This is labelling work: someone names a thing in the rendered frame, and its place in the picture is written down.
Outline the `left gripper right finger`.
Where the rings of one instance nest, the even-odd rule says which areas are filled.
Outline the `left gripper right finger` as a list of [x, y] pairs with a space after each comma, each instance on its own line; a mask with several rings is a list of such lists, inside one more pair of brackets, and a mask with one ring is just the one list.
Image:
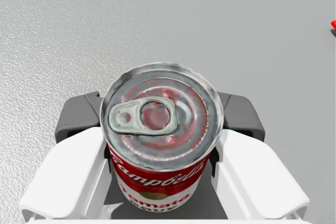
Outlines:
[[302, 220], [310, 202], [275, 151], [245, 97], [219, 94], [222, 135], [213, 150], [211, 183], [229, 220]]

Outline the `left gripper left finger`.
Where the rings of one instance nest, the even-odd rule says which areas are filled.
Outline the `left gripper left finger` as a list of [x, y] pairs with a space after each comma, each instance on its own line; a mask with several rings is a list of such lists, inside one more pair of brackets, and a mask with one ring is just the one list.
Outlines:
[[19, 202], [24, 220], [97, 219], [110, 187], [107, 144], [99, 126], [95, 91], [70, 98], [49, 151]]

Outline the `red and white can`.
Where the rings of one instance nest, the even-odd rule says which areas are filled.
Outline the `red and white can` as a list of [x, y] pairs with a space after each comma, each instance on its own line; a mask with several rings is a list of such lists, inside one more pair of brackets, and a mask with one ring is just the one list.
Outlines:
[[223, 123], [213, 86], [175, 63], [125, 72], [100, 107], [121, 192], [136, 207], [155, 213], [172, 211], [192, 197]]

